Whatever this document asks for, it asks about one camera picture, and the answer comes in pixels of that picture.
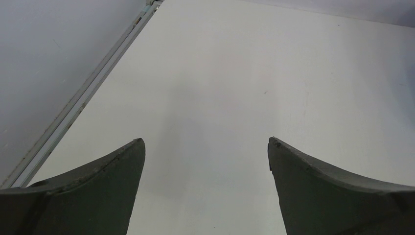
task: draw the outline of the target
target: white panel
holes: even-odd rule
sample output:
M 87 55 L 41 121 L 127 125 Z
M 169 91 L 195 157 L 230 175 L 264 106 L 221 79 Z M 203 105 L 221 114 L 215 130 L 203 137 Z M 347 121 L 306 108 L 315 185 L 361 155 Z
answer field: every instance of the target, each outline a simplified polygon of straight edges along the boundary
M 414 0 L 245 0 L 328 15 L 415 27 Z
M 285 234 L 270 136 L 414 185 L 413 38 L 243 1 L 168 0 L 33 182 L 143 138 L 129 234 Z

